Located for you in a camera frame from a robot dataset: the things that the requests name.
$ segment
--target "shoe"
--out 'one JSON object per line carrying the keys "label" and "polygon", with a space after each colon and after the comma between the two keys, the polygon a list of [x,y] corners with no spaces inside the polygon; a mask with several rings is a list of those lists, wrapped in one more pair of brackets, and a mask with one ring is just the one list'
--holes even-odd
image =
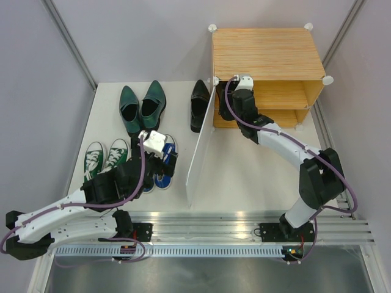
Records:
{"label": "shoe", "polygon": [[158,81],[149,86],[141,106],[141,122],[146,131],[158,130],[160,116],[166,108],[166,96]]}
{"label": "shoe", "polygon": [[206,109],[208,107],[210,94],[208,88],[199,79],[194,86],[191,93],[191,116],[190,116],[190,129],[192,132],[199,133],[201,131],[203,119],[205,118]]}
{"label": "shoe", "polygon": [[109,157],[104,163],[101,173],[110,171],[130,158],[130,147],[123,139],[114,141],[109,150]]}
{"label": "shoe", "polygon": [[137,137],[142,129],[139,108],[139,100],[132,89],[124,86],[120,97],[120,115],[130,137]]}
{"label": "shoe", "polygon": [[103,168],[106,150],[100,142],[90,144],[84,156],[84,182],[91,180]]}
{"label": "shoe", "polygon": [[155,175],[153,175],[153,177],[152,177],[152,187],[144,188],[144,190],[142,192],[145,194],[150,194],[154,188],[155,188]]}
{"label": "shoe", "polygon": [[[168,163],[170,161],[170,153],[178,153],[178,145],[175,142],[174,138],[170,135],[167,135],[168,139],[163,148],[163,162]],[[172,182],[172,177],[167,175],[156,175],[155,184],[159,189],[167,189],[170,187]]]}

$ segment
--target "gray floor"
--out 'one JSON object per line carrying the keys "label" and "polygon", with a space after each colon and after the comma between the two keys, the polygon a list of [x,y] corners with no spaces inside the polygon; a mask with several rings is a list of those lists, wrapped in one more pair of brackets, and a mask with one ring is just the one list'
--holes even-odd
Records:
{"label": "gray floor", "polygon": [[[59,258],[76,264],[90,258]],[[53,267],[55,293],[90,292],[373,292],[358,251],[317,247],[301,265],[265,258],[149,258],[134,264],[102,262]]]}

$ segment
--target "shoe insole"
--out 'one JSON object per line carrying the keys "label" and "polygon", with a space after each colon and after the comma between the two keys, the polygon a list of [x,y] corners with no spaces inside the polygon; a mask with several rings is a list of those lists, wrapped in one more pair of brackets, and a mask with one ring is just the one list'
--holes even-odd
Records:
{"label": "shoe insole", "polygon": [[204,99],[193,99],[191,101],[191,111],[194,116],[201,116],[205,113],[208,107],[208,102]]}
{"label": "shoe insole", "polygon": [[129,105],[122,110],[122,117],[126,121],[133,121],[136,118],[137,114],[137,105]]}
{"label": "shoe insole", "polygon": [[154,111],[156,111],[158,106],[159,104],[155,103],[154,101],[151,101],[150,99],[143,100],[141,107],[141,115],[145,117],[151,115],[152,113],[154,113]]}

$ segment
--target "gray wall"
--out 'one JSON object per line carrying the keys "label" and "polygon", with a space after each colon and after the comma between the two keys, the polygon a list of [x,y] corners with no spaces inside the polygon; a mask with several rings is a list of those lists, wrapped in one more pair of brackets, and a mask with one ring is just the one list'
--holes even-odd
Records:
{"label": "gray wall", "polygon": [[[5,214],[67,192],[93,91],[39,0],[0,2],[0,235]],[[35,261],[0,255],[1,292],[26,292]]]}
{"label": "gray wall", "polygon": [[211,73],[217,27],[314,25],[321,57],[353,0],[54,0],[98,82],[193,81]]}
{"label": "gray wall", "polygon": [[326,68],[320,101],[345,175],[391,273],[391,2],[367,1]]}

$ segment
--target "green shoe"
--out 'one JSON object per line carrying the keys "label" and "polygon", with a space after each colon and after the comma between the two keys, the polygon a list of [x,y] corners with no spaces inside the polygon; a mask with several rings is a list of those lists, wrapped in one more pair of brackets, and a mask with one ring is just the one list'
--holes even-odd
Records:
{"label": "green shoe", "polygon": [[165,108],[166,96],[164,91],[158,81],[153,81],[142,100],[141,122],[145,130],[158,130],[160,116]]}
{"label": "green shoe", "polygon": [[117,139],[112,143],[109,150],[109,157],[104,163],[103,172],[110,171],[121,163],[125,163],[130,158],[130,147],[123,139]]}
{"label": "green shoe", "polygon": [[141,131],[139,100],[127,85],[123,87],[120,97],[120,115],[129,136],[138,136]]}
{"label": "green shoe", "polygon": [[90,144],[84,156],[84,182],[94,178],[103,168],[105,149],[100,142]]}

